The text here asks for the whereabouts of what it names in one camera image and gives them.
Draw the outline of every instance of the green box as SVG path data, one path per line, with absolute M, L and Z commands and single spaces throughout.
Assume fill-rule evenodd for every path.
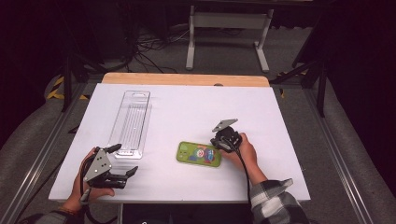
M 176 159 L 191 164 L 219 167 L 221 154 L 218 149 L 210 145 L 180 142 Z

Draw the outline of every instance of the wire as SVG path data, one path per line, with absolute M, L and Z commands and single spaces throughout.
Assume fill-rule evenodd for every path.
M 188 40 L 188 39 L 184 39 L 183 36 L 186 35 L 188 33 L 189 30 L 184 31 L 184 33 L 182 35 L 177 35 L 177 36 L 171 36 L 168 37 L 166 39 L 166 41 L 163 41 L 159 38 L 155 38 L 152 35 L 149 38 L 144 38 L 144 37 L 139 37 L 137 39 L 137 45 L 140 48 L 143 48 L 144 50 L 140 50 L 141 52 L 147 52 L 151 49 L 154 50 L 161 50 L 166 48 L 167 46 L 169 46 L 172 43 L 175 43 L 179 40 Z
M 143 63 L 143 62 L 141 62 L 140 60 L 138 60 L 137 58 L 136 58 L 136 56 L 134 56 L 134 58 L 136 59 L 136 61 L 137 62 L 139 62 L 140 64 L 142 64 L 143 65 L 143 67 L 146 69 L 146 72 L 148 73 L 149 72 L 149 70 L 147 69 L 147 67 L 146 67 L 146 64 L 145 63 Z
M 242 155 L 241 155 L 241 151 L 239 150 L 239 147 L 235 147 L 230 141 L 228 141 L 226 138 L 222 137 L 221 139 L 222 141 L 225 141 L 227 143 L 228 146 L 230 146 L 233 151 L 236 153 L 236 155 L 238 155 L 239 160 L 242 162 L 242 165 L 244 167 L 244 171 L 245 171 L 245 175 L 247 177 L 247 202 L 249 204 L 249 206 L 251 207 L 251 200 L 250 200 L 250 182 L 249 182 L 249 176 L 248 176 L 248 168 L 245 165 L 244 160 L 242 159 Z
M 147 69 L 146 66 L 150 66 L 150 67 L 157 67 L 157 68 L 160 67 L 160 68 L 164 68 L 164 69 L 169 69 L 169 70 L 172 70 L 174 73 L 177 73 L 177 70 L 174 69 L 174 68 L 171 68 L 171 67 L 155 66 L 155 65 L 152 65 L 152 64 L 144 63 L 144 62 L 140 61 L 140 60 L 137 59 L 137 58 L 136 58 L 136 60 L 137 60 L 139 63 L 141 63 L 141 64 L 146 68 L 146 71 L 147 71 L 147 72 L 149 72 L 149 70 Z
M 129 64 L 128 64 L 128 63 L 125 64 L 125 68 L 126 68 L 126 72 L 127 72 L 127 73 L 131 73 L 131 72 L 132 72 L 132 70 L 129 69 Z
M 82 163 L 81 170 L 79 171 L 79 193 L 81 196 L 84 194 L 84 173 L 90 158 Z
M 143 57 L 145 57 L 147 60 L 149 60 L 151 63 L 152 63 L 152 65 L 154 65 L 161 73 L 164 73 L 164 71 L 157 65 L 157 64 L 155 64 L 155 62 L 153 62 L 148 56 L 146 56 L 146 55 L 144 55 L 144 54 L 139 54 L 139 55 L 141 55 L 141 56 L 143 56 Z
M 128 57 L 124 63 L 118 64 L 116 66 L 113 67 L 108 67 L 105 68 L 107 70 L 107 72 L 115 72 L 117 70 L 120 70 L 121 68 L 123 68 L 124 66 L 126 66 L 128 63 L 130 63 L 132 61 L 131 57 Z M 91 69 L 91 68 L 87 68 L 85 67 L 85 69 L 90 73 L 90 74 L 102 74 L 101 72 L 95 70 L 95 69 Z

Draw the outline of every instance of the white table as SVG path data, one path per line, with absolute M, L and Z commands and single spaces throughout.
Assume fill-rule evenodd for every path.
M 272 88 L 98 84 L 78 133 L 49 195 L 64 201 L 80 162 L 91 148 L 106 147 L 125 91 L 150 91 L 149 119 L 143 158 L 111 159 L 113 174 L 138 165 L 125 189 L 100 200 L 109 203 L 241 203 L 247 201 L 245 174 L 226 160 L 219 168 L 180 163 L 181 141 L 210 144 L 211 130 L 221 119 L 239 119 L 233 126 L 247 133 L 269 178 L 293 178 L 289 188 L 297 200 L 310 200 L 304 177 Z

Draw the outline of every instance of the metal stand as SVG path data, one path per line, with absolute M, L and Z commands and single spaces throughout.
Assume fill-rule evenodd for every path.
M 268 63 L 265 59 L 262 46 L 265 37 L 267 37 L 271 19 L 274 11 L 268 10 L 267 14 L 236 14 L 236 13 L 211 13 L 195 12 L 195 7 L 191 6 L 190 10 L 190 43 L 187 52 L 186 69 L 192 70 L 194 64 L 195 52 L 195 27 L 219 27 L 219 28 L 241 28 L 241 29 L 258 29 L 262 30 L 260 41 L 254 43 L 260 65 L 264 73 L 269 72 Z
M 89 75 L 84 64 L 89 65 L 99 73 L 106 74 L 108 71 L 103 66 L 92 62 L 82 55 L 70 54 L 64 60 L 64 108 L 62 112 L 67 110 L 72 102 L 72 73 L 75 76 L 77 82 L 87 82 Z
M 308 70 L 308 72 L 306 73 L 304 79 L 301 81 L 301 86 L 304 89 L 311 89 L 319 78 L 317 109 L 319 114 L 324 118 L 323 106 L 324 106 L 324 93 L 326 91 L 326 78 L 327 78 L 327 68 L 325 62 L 314 61 L 311 63 L 303 64 L 289 71 L 288 73 L 281 73 L 282 76 L 270 80 L 269 83 L 280 84 L 291 77 L 301 74 L 305 70 Z

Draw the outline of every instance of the hand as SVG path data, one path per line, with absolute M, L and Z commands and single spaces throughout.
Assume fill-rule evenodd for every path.
M 248 137 L 244 133 L 240 133 L 240 135 L 242 137 L 242 143 L 241 146 L 239 146 L 239 151 L 241 152 L 241 157 L 247 167 L 247 173 L 251 184 L 255 185 L 267 180 L 267 177 L 257 164 L 256 149 L 254 149 L 254 146 L 250 144 Z M 242 171 L 244 170 L 244 166 L 235 152 L 227 153 L 226 151 L 221 150 L 220 153 L 223 158 L 230 160 L 238 169 Z
M 88 155 L 84 158 L 84 160 L 82 160 L 82 163 L 79 166 L 78 174 L 77 174 L 77 176 L 76 176 L 76 178 L 74 180 L 72 192 L 71 192 L 69 198 L 66 200 L 66 202 L 64 202 L 64 204 L 62 205 L 63 208 L 66 208 L 66 209 L 74 211 L 74 212 L 77 212 L 77 211 L 79 211 L 81 209 L 81 204 L 79 203 L 79 199 L 81 198 L 81 194 L 80 194 L 80 191 L 79 191 L 81 167 L 82 167 L 84 161 L 87 160 L 91 155 L 93 155 L 93 153 L 94 153 L 94 148 L 88 153 Z M 86 182 L 83 182 L 84 192 L 89 187 L 90 186 Z M 95 189 L 95 188 L 92 188 L 89 201 L 94 201 L 97 198 L 99 198 L 101 196 L 104 196 L 104 195 L 114 196 L 115 195 L 114 189 Z

